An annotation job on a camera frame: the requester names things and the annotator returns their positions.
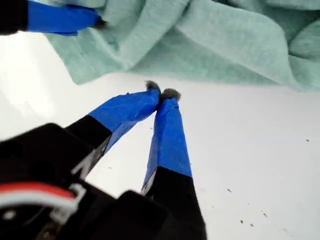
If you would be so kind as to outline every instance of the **white wire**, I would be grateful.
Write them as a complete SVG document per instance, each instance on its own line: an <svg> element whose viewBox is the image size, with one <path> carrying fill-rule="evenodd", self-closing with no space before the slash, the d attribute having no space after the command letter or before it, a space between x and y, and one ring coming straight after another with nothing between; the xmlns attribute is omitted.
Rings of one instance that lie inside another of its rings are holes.
<svg viewBox="0 0 320 240"><path fill-rule="evenodd" d="M75 199L45 192L21 190L0 193L0 209L17 205L41 205L63 209L70 213L74 213L78 209L78 203Z"/></svg>

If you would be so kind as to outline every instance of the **cable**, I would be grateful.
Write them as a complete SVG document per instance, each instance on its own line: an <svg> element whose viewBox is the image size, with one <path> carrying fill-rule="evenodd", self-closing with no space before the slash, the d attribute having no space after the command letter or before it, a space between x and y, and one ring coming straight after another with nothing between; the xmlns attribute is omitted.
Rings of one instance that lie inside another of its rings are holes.
<svg viewBox="0 0 320 240"><path fill-rule="evenodd" d="M74 213L78 203L72 193L41 182L16 182L0 185L0 208L40 205Z"/></svg>

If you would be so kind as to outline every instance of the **blue taped finger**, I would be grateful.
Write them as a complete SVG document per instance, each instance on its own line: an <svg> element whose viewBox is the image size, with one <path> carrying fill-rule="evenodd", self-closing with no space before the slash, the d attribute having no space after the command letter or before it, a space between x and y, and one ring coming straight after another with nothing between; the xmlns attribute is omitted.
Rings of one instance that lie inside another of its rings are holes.
<svg viewBox="0 0 320 240"><path fill-rule="evenodd" d="M99 20L95 10L80 6L49 6L28 1L29 32L72 35L94 26Z"/></svg>
<svg viewBox="0 0 320 240"><path fill-rule="evenodd" d="M89 113L112 132L106 152L136 123L146 119L156 110L159 95L156 89L119 95Z"/></svg>
<svg viewBox="0 0 320 240"><path fill-rule="evenodd" d="M164 100L155 115L154 134L143 185L157 167L192 177L182 116L175 98Z"/></svg>

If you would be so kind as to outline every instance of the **white table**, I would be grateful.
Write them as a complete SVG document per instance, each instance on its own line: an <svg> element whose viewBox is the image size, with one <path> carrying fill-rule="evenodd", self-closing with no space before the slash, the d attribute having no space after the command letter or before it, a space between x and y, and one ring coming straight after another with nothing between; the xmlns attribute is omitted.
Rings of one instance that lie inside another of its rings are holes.
<svg viewBox="0 0 320 240"><path fill-rule="evenodd" d="M41 34L0 37L0 53L2 140L48 122L67 126L111 97L143 91L150 79L110 74L77 86ZM182 93L210 240L320 239L320 93L153 80ZM115 196L139 191L152 127L153 117L137 124L87 180Z"/></svg>

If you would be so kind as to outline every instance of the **green towel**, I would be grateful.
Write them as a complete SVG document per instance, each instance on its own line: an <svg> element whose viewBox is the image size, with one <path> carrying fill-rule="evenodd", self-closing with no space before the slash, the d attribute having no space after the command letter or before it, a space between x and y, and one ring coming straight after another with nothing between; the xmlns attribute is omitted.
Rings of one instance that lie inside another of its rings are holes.
<svg viewBox="0 0 320 240"><path fill-rule="evenodd" d="M319 0L102 1L71 2L100 6L105 29L47 35L77 84L130 72L320 90Z"/></svg>

